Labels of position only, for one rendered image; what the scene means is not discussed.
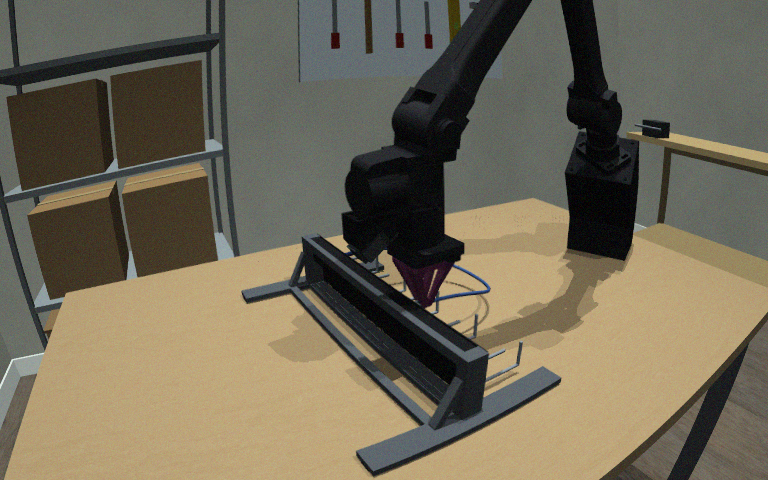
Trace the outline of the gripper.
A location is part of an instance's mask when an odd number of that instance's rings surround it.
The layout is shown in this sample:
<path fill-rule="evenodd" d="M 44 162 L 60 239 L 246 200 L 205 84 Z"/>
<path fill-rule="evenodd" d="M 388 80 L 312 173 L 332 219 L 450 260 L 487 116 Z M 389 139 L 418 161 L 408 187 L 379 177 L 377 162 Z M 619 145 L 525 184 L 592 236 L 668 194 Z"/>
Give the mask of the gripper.
<path fill-rule="evenodd" d="M 453 267 L 454 262 L 461 260 L 461 255 L 464 254 L 465 248 L 465 243 L 445 234 L 444 200 L 437 203 L 428 203 L 428 208 L 433 207 L 437 207 L 437 246 L 413 252 L 401 244 L 392 241 L 387 247 L 387 253 L 392 256 L 392 261 L 408 286 L 414 300 L 418 301 L 419 299 L 423 308 L 432 306 L 441 284 Z M 435 270 L 437 270 L 437 273 L 431 287 Z"/>

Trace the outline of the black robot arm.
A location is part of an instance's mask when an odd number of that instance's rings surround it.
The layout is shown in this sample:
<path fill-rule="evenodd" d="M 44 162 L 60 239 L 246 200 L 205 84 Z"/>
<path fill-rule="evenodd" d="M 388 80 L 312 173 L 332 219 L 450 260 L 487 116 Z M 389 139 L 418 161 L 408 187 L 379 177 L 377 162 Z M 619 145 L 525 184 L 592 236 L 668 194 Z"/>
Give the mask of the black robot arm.
<path fill-rule="evenodd" d="M 444 200 L 444 162 L 456 160 L 479 87 L 531 1 L 480 0 L 396 107 L 394 145 L 352 159 L 345 180 L 352 211 L 342 213 L 343 239 L 363 263 L 372 263 L 392 241 L 413 252 L 437 246 L 437 207 L 428 203 Z M 593 0 L 561 5 L 574 69 L 567 117 L 587 132 L 576 152 L 611 176 L 631 154 L 619 148 L 622 107 L 604 76 Z"/>

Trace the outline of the blue patch cord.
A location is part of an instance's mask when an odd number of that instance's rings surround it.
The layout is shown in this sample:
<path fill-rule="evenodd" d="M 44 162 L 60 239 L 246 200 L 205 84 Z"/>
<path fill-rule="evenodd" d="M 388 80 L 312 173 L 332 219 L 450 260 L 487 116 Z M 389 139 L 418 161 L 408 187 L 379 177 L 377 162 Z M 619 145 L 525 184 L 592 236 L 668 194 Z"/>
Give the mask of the blue patch cord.
<path fill-rule="evenodd" d="M 350 251 L 350 252 L 348 252 L 348 256 L 352 256 L 352 255 L 354 255 L 354 254 L 353 254 L 351 251 Z M 463 269 L 463 268 L 461 268 L 461 267 L 459 267 L 459 266 L 457 266 L 457 265 L 455 265 L 455 264 L 454 264 L 454 266 L 453 266 L 453 267 L 454 267 L 454 268 L 456 268 L 456 269 L 458 269 L 458 270 L 460 270 L 460 271 L 462 271 L 462 272 L 464 272 L 464 273 L 466 273 L 466 274 L 468 274 L 468 275 L 470 275 L 470 276 L 472 276 L 472 277 L 474 277 L 474 278 L 475 278 L 475 279 L 477 279 L 478 281 L 480 281 L 482 284 L 484 284 L 484 285 L 486 286 L 487 290 L 482 290 L 482 291 L 472 291 L 472 292 L 464 292 L 464 293 L 457 293 L 457 294 L 451 294 L 451 295 L 441 296 L 441 297 L 437 297 L 437 298 L 435 298 L 434 302 L 438 302 L 438 301 L 442 301 L 442 300 L 446 300 L 446 299 L 451 299 L 451 298 L 456 298 L 456 297 L 463 297 L 463 296 L 470 296 L 470 295 L 486 294 L 486 293 L 489 293 L 489 292 L 490 292 L 490 290 L 491 290 L 490 286 L 489 286 L 489 285 L 488 285 L 488 284 L 487 284 L 487 283 L 486 283 L 484 280 L 482 280 L 480 277 L 476 276 L 475 274 L 473 274 L 473 273 L 471 273 L 471 272 L 469 272 L 469 271 L 467 271 L 467 270 L 465 270 L 465 269 Z M 434 302 L 433 302 L 433 303 L 434 303 Z"/>

